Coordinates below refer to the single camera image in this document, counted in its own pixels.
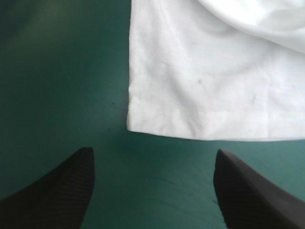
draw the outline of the white fabric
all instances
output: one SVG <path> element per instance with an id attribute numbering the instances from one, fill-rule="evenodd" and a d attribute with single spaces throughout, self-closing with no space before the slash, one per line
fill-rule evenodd
<path id="1" fill-rule="evenodd" d="M 305 0 L 132 0 L 130 131 L 305 138 Z"/>

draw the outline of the stain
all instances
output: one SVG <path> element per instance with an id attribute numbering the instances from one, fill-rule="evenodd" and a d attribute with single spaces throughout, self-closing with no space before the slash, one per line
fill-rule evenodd
<path id="1" fill-rule="evenodd" d="M 167 63 L 167 62 L 164 62 L 164 61 L 161 61 L 161 63 L 164 63 L 165 65 L 167 66 L 171 66 L 171 64 Z"/>
<path id="2" fill-rule="evenodd" d="M 255 96 L 253 96 L 253 99 L 252 99 L 252 101 L 251 101 L 251 104 L 254 104 L 255 103 L 255 101 L 256 101 L 256 95 Z"/>

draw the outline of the teal background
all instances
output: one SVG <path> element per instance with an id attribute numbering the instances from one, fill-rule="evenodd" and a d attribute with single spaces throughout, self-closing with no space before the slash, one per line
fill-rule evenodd
<path id="1" fill-rule="evenodd" d="M 305 199 L 305 141 L 193 141 L 130 133 L 130 0 L 0 1 L 0 199 L 83 146 L 96 185 L 82 229 L 224 229 L 216 151 Z"/>

